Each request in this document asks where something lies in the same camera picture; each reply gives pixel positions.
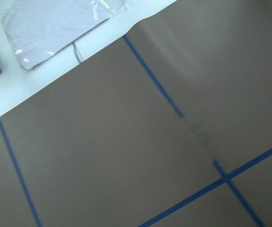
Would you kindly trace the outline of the clear plastic bag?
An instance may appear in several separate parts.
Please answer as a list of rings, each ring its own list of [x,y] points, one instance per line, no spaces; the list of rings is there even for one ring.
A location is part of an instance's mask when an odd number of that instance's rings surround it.
[[[2,23],[19,65],[32,70],[125,4],[124,0],[16,0]]]

